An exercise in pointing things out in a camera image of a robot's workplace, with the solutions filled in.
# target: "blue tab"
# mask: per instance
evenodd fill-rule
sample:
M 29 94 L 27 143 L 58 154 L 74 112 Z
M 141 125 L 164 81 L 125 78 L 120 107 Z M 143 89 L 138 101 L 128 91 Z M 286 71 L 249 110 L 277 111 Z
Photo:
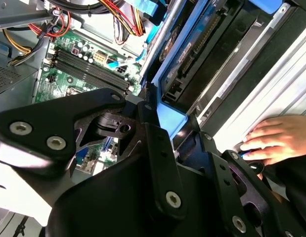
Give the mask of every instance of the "blue tab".
M 273 14 L 274 12 L 276 12 L 283 3 L 283 0 L 250 0 L 250 1 L 268 14 Z
M 125 0 L 128 4 L 137 8 L 139 11 L 153 16 L 158 5 L 150 0 Z

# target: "green circuit board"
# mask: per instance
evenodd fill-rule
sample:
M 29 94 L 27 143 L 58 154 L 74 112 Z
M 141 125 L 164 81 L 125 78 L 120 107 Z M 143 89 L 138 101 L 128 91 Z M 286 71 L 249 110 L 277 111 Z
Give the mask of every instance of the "green circuit board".
M 84 93 L 91 90 L 98 89 L 97 87 L 79 79 L 74 76 L 71 76 L 67 73 L 64 73 L 53 67 L 52 63 L 47 63 L 51 61 L 51 51 L 57 48 L 61 48 L 69 53 L 72 53 L 73 48 L 79 48 L 78 43 L 83 42 L 84 45 L 89 45 L 87 51 L 84 51 L 84 54 L 94 55 L 100 51 L 107 56 L 106 59 L 119 60 L 120 58 L 113 53 L 106 51 L 105 49 L 97 46 L 81 37 L 77 36 L 72 32 L 68 32 L 65 36 L 56 38 L 53 43 L 49 44 L 48 53 L 45 60 L 42 63 L 41 74 L 37 80 L 36 89 L 34 93 L 33 103 L 44 102 L 64 96 L 75 95 L 78 93 Z M 120 77 L 127 77 L 132 87 L 132 94 L 138 95 L 141 86 L 139 84 L 139 65 L 128 65 L 125 71 L 117 69 L 109 69 L 106 67 L 106 63 L 94 61 L 94 65 L 97 65 L 111 73 L 114 73 Z M 84 159 L 80 159 L 77 165 L 77 169 L 92 173 L 95 167 L 95 161 L 100 156 L 100 153 L 103 149 L 104 143 L 89 147 L 88 153 Z
M 35 103 L 98 89 L 82 80 L 48 66 L 43 66 L 38 84 L 34 100 Z
M 130 64 L 127 66 L 126 69 L 117 67 L 114 69 L 110 69 L 106 66 L 106 62 L 108 60 L 111 61 L 119 61 L 124 60 L 125 58 L 122 58 L 122 55 L 119 55 L 113 50 L 110 50 L 108 48 L 104 48 L 101 46 L 98 46 L 86 39 L 81 38 L 79 35 L 69 31 L 66 35 L 63 37 L 59 37 L 55 39 L 55 47 L 61 48 L 69 53 L 72 54 L 79 54 L 83 53 L 84 55 L 90 55 L 94 58 L 93 64 L 117 75 L 120 77 L 126 77 L 128 78 L 128 81 L 130 82 L 131 86 L 133 87 L 133 95 L 138 95 L 141 90 L 141 86 L 139 85 L 139 71 L 140 71 L 140 65 L 139 64 Z M 100 53 L 102 55 L 105 55 L 107 58 L 104 62 L 97 60 L 97 54 Z

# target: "finger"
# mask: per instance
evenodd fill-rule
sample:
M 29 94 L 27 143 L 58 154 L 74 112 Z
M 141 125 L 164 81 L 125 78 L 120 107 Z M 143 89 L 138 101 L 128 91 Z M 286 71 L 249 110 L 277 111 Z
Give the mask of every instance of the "finger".
M 245 142 L 243 145 L 241 145 L 240 149 L 243 151 L 248 151 L 265 147 L 283 146 L 284 142 L 281 141 L 281 138 L 281 134 L 257 137 Z
M 276 163 L 281 162 L 283 160 L 284 160 L 283 157 L 275 157 L 275 158 L 271 158 L 271 159 L 264 159 L 263 163 L 264 163 L 265 166 L 267 166 L 267 165 L 276 164 Z
M 257 128 L 245 137 L 244 142 L 250 141 L 257 137 L 275 135 L 282 132 L 284 132 L 284 130 L 279 125 Z
M 284 151 L 283 147 L 267 147 L 263 150 L 246 153 L 243 155 L 243 159 L 260 160 L 260 159 L 276 158 L 281 156 L 283 151 Z
M 269 118 L 266 119 L 264 121 L 262 121 L 261 123 L 259 123 L 255 128 L 261 128 L 261 127 L 268 127 L 268 126 L 275 126 L 275 125 L 280 125 L 282 124 L 282 117 L 276 117 L 276 118 Z
M 257 177 L 259 177 L 259 179 L 262 180 L 262 174 L 258 174 Z

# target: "hole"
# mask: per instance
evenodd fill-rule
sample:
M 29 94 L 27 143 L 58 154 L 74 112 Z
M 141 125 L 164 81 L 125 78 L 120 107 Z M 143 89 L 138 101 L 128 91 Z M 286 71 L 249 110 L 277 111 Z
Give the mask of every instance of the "hole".
M 120 127 L 120 132 L 125 133 L 125 132 L 128 132 L 130 129 L 131 129 L 131 127 L 129 125 L 125 124 L 125 125 L 122 125 Z
M 26 126 L 21 124 L 21 125 L 16 126 L 15 129 L 18 131 L 24 132 L 26 130 Z
M 254 204 L 249 202 L 243 208 L 246 218 L 255 228 L 262 225 L 262 216 Z
M 173 203 L 177 203 L 177 198 L 174 196 L 174 195 L 171 195 L 170 196 L 170 199 L 171 199 L 171 201 L 173 202 Z
M 230 183 L 230 182 L 228 182 L 226 179 L 224 179 L 224 182 L 225 182 L 225 184 L 226 184 L 226 185 L 228 185 L 228 186 L 230 186 L 230 185 L 231 185 L 231 183 Z
M 243 224 L 242 224 L 242 222 L 240 222 L 239 220 L 236 221 L 236 225 L 237 225 L 237 227 L 240 228 L 240 229 L 243 228 Z
M 206 173 L 206 169 L 204 167 L 201 167 L 200 169 L 198 169 L 198 171 L 204 174 Z
M 58 140 L 58 139 L 53 139 L 53 140 L 52 140 L 52 144 L 53 144 L 54 146 L 60 146 L 62 143 L 61 143 L 61 141 Z
M 166 152 L 161 152 L 162 157 L 167 157 L 167 153 Z

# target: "fingernail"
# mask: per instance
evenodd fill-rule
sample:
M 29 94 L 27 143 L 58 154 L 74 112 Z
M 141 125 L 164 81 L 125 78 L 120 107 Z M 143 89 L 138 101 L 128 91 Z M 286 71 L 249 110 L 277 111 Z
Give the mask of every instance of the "fingernail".
M 242 156 L 243 160 L 251 160 L 251 157 L 248 154 Z
M 246 151 L 246 145 L 245 145 L 245 144 L 241 145 L 241 146 L 240 146 L 240 149 L 241 149 L 242 151 Z

